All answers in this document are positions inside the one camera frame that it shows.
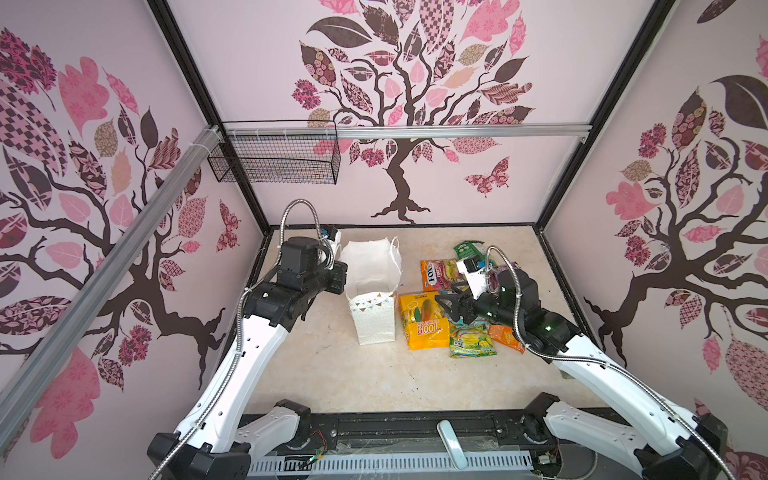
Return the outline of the green lemon candy bag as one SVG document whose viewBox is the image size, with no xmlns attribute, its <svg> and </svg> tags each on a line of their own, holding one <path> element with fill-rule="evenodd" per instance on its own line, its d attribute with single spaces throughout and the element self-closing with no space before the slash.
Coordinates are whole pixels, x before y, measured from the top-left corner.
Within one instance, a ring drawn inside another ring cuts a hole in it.
<svg viewBox="0 0 768 480">
<path fill-rule="evenodd" d="M 485 358 L 497 355 L 489 333 L 450 333 L 449 349 L 451 358 Z"/>
</svg>

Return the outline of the white paper gift bag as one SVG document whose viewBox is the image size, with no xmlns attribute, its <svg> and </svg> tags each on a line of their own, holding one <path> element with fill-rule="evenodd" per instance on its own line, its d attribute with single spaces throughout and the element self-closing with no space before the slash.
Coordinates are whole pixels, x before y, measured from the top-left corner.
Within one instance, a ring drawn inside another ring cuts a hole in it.
<svg viewBox="0 0 768 480">
<path fill-rule="evenodd" d="M 342 248 L 340 260 L 347 265 L 344 294 L 359 344 L 393 342 L 402 275 L 399 239 L 350 241 Z"/>
</svg>

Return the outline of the yellow gummy snack bag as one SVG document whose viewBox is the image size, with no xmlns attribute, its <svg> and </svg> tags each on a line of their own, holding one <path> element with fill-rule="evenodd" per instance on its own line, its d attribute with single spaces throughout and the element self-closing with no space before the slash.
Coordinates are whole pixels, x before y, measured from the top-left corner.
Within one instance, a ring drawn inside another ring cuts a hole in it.
<svg viewBox="0 0 768 480">
<path fill-rule="evenodd" d="M 448 348 L 450 321 L 436 298 L 438 292 L 399 297 L 399 313 L 411 351 Z"/>
</svg>

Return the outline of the teal fruit candy bag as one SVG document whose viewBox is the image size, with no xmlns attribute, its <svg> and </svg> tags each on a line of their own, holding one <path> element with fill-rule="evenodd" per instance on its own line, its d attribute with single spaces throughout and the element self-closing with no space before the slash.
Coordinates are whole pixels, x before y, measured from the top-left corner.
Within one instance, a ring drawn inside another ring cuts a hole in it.
<svg viewBox="0 0 768 480">
<path fill-rule="evenodd" d="M 450 333 L 464 333 L 464 332 L 483 332 L 487 333 L 489 328 L 489 322 L 485 319 L 479 318 L 473 322 L 467 323 L 463 320 L 458 323 L 451 324 Z"/>
</svg>

